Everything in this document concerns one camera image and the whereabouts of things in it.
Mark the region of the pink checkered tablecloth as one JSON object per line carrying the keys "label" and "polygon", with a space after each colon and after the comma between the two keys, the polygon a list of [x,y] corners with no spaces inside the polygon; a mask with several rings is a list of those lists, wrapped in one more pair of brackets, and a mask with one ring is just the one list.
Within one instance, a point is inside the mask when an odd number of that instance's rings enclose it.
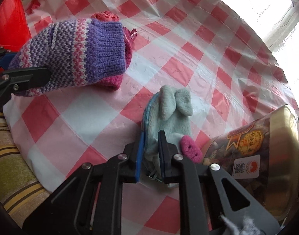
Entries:
{"label": "pink checkered tablecloth", "polygon": [[133,142],[163,85],[190,90],[198,145],[297,105],[265,43],[220,0],[30,0],[24,9],[32,35],[104,10],[138,32],[119,90],[66,88],[5,105],[13,141],[49,193],[83,162],[103,163]]}

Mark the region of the red scrunchie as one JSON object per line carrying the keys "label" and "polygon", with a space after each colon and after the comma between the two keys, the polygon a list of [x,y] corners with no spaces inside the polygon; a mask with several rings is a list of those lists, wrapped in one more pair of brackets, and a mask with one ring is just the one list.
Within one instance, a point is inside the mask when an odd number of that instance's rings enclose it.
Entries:
{"label": "red scrunchie", "polygon": [[116,14],[110,11],[96,12],[91,16],[92,19],[97,19],[102,22],[119,22],[120,19]]}

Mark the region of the purple striped knitted pouch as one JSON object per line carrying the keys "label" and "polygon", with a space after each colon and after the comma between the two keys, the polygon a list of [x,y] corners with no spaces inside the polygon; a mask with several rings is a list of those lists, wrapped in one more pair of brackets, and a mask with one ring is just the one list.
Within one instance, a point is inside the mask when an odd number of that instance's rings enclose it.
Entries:
{"label": "purple striped knitted pouch", "polygon": [[9,69],[46,67],[50,81],[43,87],[18,92],[34,97],[66,87],[97,83],[112,70],[112,58],[123,43],[120,22],[73,19],[48,25],[27,41],[15,55]]}

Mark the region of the striped sofa cushion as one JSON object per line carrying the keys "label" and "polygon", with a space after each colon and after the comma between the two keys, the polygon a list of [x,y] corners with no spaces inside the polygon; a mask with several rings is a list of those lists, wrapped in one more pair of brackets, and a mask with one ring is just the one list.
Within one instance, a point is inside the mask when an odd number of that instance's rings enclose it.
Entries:
{"label": "striped sofa cushion", "polygon": [[40,184],[15,145],[0,112],[0,201],[13,219],[26,219],[50,193]]}

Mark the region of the red plastic container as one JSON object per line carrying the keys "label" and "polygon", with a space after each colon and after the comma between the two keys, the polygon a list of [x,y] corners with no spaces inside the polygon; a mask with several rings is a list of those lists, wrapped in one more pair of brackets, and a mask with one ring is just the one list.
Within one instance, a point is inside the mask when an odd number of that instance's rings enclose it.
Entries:
{"label": "red plastic container", "polygon": [[[3,0],[0,4],[0,46],[19,52],[31,38],[21,0]],[[7,69],[0,68],[0,74]]]}

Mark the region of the glass jar gold lid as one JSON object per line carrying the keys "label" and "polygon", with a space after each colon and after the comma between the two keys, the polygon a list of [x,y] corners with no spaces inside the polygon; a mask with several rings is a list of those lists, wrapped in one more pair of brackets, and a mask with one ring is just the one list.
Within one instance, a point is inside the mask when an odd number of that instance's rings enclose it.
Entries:
{"label": "glass jar gold lid", "polygon": [[204,165],[219,164],[277,220],[299,202],[299,116],[290,105],[212,138],[201,152]]}

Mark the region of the magenta knitted glove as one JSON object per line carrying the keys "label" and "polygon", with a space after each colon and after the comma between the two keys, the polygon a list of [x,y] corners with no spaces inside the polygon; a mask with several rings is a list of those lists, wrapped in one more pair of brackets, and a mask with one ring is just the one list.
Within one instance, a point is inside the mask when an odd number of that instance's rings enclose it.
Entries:
{"label": "magenta knitted glove", "polygon": [[132,44],[137,37],[137,30],[135,28],[129,30],[127,27],[123,27],[122,33],[123,43],[120,44],[120,50],[114,54],[114,58],[111,60],[114,68],[112,68],[112,70],[108,70],[107,72],[109,74],[95,84],[98,87],[117,91],[122,84],[123,74],[129,67],[132,60]]}

